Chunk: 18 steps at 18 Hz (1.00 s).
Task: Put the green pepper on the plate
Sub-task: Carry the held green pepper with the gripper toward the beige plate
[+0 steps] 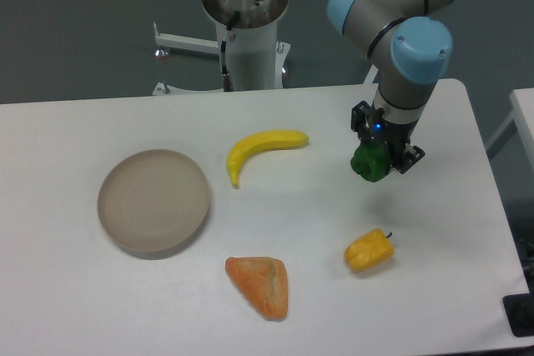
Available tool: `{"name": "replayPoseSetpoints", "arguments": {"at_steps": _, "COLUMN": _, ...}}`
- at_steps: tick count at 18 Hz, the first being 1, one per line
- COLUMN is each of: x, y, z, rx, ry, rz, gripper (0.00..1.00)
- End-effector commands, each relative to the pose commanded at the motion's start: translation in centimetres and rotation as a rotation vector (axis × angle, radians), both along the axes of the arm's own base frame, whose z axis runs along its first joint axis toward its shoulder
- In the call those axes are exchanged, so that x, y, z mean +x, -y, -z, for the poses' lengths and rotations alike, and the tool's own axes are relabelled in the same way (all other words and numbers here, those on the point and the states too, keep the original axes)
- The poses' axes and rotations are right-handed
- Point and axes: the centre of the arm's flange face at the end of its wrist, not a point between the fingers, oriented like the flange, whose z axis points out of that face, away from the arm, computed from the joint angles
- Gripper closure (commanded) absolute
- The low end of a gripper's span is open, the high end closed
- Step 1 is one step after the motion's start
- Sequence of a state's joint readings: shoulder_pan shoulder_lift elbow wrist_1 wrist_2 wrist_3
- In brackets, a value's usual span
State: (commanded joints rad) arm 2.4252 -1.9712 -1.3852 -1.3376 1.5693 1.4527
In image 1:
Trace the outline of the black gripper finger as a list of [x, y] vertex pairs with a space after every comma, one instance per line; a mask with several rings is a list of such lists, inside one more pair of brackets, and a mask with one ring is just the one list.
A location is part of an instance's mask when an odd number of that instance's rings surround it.
[[405, 143], [404, 147], [393, 146], [390, 149], [390, 165], [398, 173], [404, 174], [425, 157], [425, 151]]
[[367, 117], [370, 115], [370, 105], [361, 101], [351, 109], [350, 129], [357, 134], [361, 142], [371, 140], [370, 129], [367, 125]]

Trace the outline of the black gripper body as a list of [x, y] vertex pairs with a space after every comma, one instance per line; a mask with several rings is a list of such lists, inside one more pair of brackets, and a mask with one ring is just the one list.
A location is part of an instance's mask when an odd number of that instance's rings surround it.
[[417, 120], [409, 123], [393, 123], [384, 118], [382, 108], [376, 109], [367, 102], [360, 103], [360, 111], [363, 120], [360, 125], [360, 146], [370, 148], [371, 142], [375, 141], [388, 147], [390, 152], [404, 152], [407, 145], [411, 144]]

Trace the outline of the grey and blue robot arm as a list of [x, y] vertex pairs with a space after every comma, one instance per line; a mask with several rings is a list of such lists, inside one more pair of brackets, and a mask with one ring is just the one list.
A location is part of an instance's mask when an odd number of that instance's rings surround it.
[[[369, 182], [404, 173], [424, 156], [411, 134], [443, 76], [453, 49], [449, 30], [431, 14], [457, 0], [329, 0], [330, 23], [377, 68], [371, 103], [352, 108], [360, 146], [350, 161]], [[216, 53], [226, 92], [272, 89], [277, 25], [289, 0], [202, 0], [214, 22]]]

